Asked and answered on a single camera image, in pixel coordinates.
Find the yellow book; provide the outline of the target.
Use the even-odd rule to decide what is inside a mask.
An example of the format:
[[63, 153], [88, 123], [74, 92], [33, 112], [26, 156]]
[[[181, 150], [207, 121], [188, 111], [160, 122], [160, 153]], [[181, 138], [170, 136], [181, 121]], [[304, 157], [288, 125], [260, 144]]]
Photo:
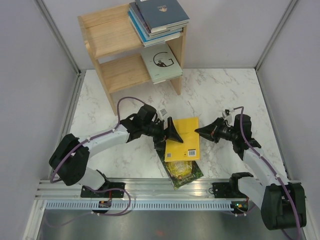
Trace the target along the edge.
[[173, 124], [183, 143], [168, 139], [166, 141], [164, 161], [170, 163], [200, 160], [200, 136], [195, 132], [199, 128], [199, 118], [175, 119]]

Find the green Alice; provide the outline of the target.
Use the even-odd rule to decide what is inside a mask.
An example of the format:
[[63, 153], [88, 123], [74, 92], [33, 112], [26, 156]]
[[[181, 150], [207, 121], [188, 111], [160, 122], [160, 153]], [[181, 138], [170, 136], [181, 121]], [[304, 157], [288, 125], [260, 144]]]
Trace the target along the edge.
[[156, 152], [175, 190], [204, 176], [196, 161], [165, 162], [165, 151]]

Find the black book white lettering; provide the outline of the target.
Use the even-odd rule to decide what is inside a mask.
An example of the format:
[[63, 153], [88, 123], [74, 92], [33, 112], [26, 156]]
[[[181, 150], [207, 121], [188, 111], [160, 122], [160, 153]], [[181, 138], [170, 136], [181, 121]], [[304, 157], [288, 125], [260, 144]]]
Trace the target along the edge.
[[182, 75], [177, 75], [177, 76], [172, 76], [172, 77], [167, 77], [167, 78], [162, 77], [162, 78], [159, 78], [159, 79], [153, 79], [152, 83], [155, 85], [155, 84], [167, 82], [167, 81], [179, 78], [179, 77], [182, 77]]

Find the pale green thin file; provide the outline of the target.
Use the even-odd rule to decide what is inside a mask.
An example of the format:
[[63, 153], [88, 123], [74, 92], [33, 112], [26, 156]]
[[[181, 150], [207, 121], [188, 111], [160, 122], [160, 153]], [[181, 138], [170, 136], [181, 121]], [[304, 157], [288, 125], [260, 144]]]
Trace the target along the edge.
[[166, 43], [146, 47], [140, 55], [151, 81], [183, 75], [182, 68]]

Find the bright blue book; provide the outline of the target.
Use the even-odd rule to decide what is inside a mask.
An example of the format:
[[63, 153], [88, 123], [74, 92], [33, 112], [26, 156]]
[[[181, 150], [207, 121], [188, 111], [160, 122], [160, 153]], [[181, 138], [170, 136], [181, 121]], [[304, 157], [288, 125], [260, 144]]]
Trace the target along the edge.
[[128, 19], [129, 19], [133, 29], [135, 30], [139, 40], [141, 41], [141, 43], [143, 44], [144, 47], [150, 47], [150, 46], [153, 46], [153, 45], [156, 45], [156, 44], [164, 43], [166, 41], [177, 39], [177, 38], [179, 38], [181, 36], [181, 32], [178, 31], [178, 32], [167, 34], [165, 36], [156, 37], [154, 39], [147, 40], [143, 36], [142, 31], [139, 29], [139, 27], [135, 23], [135, 21], [133, 21], [130, 16], [128, 17]]

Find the light blue book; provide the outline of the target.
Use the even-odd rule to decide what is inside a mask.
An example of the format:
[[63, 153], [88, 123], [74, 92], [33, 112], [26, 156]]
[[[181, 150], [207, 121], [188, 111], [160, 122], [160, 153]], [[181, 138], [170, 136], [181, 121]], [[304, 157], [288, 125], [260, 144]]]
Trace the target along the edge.
[[149, 35], [147, 33], [147, 28], [140, 22], [138, 17], [131, 9], [128, 12], [128, 19], [137, 33], [141, 43], [145, 47], [176, 39], [181, 36], [181, 32], [183, 31], [183, 28], [181, 27], [173, 30], [164, 30], [154, 35]]

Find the navy blue crest book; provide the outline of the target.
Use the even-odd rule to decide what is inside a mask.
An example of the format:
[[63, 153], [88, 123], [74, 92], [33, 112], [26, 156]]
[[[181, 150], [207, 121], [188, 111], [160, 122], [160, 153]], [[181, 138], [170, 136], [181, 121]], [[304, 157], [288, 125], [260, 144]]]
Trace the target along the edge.
[[189, 16], [177, 0], [136, 0], [151, 33], [187, 24]]

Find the dark purple galaxy book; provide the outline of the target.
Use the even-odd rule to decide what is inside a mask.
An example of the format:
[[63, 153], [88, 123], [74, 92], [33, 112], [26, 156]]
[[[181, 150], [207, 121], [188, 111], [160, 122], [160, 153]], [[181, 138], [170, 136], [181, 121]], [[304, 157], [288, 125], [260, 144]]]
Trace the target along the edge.
[[142, 31], [143, 36], [147, 40], [155, 39], [158, 37], [163, 37], [163, 36], [166, 36], [171, 33], [181, 32], [183, 29], [182, 27], [180, 27], [180, 28], [174, 27], [171, 29], [165, 29], [165, 30], [161, 30], [159, 32], [151, 33], [151, 30], [149, 29], [147, 23], [145, 22], [142, 14], [140, 13], [135, 2], [129, 3], [129, 12], [131, 13], [133, 21], [137, 24], [139, 29]]

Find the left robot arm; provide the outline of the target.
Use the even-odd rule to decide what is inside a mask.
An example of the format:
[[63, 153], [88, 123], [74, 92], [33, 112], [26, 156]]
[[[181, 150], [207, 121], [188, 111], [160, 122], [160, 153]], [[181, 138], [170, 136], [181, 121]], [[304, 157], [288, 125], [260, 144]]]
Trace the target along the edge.
[[65, 135], [48, 161], [52, 175], [58, 175], [66, 186], [80, 184], [103, 198], [109, 193], [109, 181], [102, 172], [88, 167], [89, 159], [142, 135], [152, 138], [156, 150], [161, 150], [167, 140], [184, 142], [171, 117], [161, 120], [153, 106], [144, 104], [137, 113], [119, 120], [115, 128], [105, 132], [86, 138], [75, 137], [72, 133]]

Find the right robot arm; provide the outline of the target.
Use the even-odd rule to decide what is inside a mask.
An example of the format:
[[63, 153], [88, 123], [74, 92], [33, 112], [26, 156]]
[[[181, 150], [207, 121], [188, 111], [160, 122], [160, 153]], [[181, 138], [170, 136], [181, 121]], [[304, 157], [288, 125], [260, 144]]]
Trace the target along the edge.
[[303, 228], [307, 224], [306, 196], [303, 186], [291, 182], [264, 156], [261, 145], [252, 137], [251, 117], [237, 114], [233, 125], [218, 117], [213, 123], [195, 130], [200, 137], [214, 143], [224, 139], [253, 173], [233, 173], [228, 191], [234, 197], [242, 194], [260, 209], [268, 230]]

